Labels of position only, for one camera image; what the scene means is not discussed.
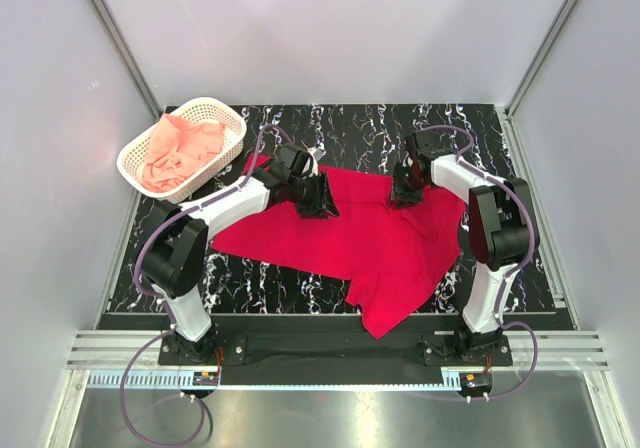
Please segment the red t-shirt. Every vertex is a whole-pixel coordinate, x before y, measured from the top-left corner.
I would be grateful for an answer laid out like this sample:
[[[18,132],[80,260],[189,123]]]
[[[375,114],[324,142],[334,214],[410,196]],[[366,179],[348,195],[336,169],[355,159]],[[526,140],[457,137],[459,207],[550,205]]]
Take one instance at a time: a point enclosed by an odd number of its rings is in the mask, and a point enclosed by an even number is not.
[[[393,208],[388,176],[325,167],[339,210],[329,219],[300,217],[290,203],[251,215],[216,235],[216,251],[346,280],[346,301],[362,324],[384,337],[420,308],[456,262],[464,204],[427,187],[416,206]]]

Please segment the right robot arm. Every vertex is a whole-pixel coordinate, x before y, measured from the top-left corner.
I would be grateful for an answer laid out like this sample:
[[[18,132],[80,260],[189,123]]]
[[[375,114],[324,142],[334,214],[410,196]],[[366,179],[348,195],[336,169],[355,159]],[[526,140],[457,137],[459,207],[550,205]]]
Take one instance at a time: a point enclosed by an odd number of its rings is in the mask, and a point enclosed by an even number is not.
[[[432,145],[429,129],[405,138],[407,157],[394,167],[389,202],[398,208],[416,206],[426,188],[438,187],[466,205],[476,268],[453,343],[457,358],[472,365],[488,355],[490,344],[505,330],[511,286],[531,261],[540,237],[527,181],[496,177],[467,162],[464,154],[474,139],[469,132],[458,131],[468,144],[457,153]]]

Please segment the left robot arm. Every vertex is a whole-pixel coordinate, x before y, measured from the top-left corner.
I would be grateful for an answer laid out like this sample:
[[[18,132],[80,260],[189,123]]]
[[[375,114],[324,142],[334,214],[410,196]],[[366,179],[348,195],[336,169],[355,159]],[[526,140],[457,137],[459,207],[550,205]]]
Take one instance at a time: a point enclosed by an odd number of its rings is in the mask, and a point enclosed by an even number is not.
[[[337,217],[328,175],[318,165],[323,155],[287,143],[264,162],[253,157],[246,173],[227,188],[194,202],[156,206],[134,280],[159,299],[170,328],[183,338],[181,352],[193,363],[208,362],[216,350],[213,322],[198,289],[210,242],[235,223],[286,202],[302,218]]]

